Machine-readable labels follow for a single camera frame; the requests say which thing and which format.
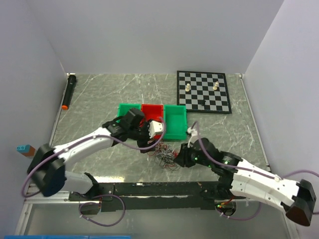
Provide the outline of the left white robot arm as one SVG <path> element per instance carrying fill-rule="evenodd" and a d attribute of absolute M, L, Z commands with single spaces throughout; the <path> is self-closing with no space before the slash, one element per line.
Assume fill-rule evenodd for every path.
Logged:
<path fill-rule="evenodd" d="M 38 193 L 50 197 L 59 191 L 79 194 L 93 200 L 103 193 L 100 184 L 88 172 L 73 173 L 72 167 L 82 159 L 122 144 L 146 153 L 153 150 L 154 120 L 146 120 L 142 111 L 130 109 L 124 116 L 107 121 L 92 133 L 72 142 L 54 147 L 42 145 L 27 170 L 26 182 L 32 181 Z"/>

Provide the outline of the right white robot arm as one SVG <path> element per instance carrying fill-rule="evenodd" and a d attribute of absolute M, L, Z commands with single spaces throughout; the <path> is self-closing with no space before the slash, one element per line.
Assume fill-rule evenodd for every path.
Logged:
<path fill-rule="evenodd" d="M 181 167 L 196 164 L 209 167 L 219 176 L 217 192 L 221 199 L 231 196 L 259 201 L 284 212 L 296 224 L 311 224 L 316 194 L 311 182 L 281 178 L 260 169 L 240 156 L 218 150 L 207 138 L 183 143 L 175 163 Z"/>

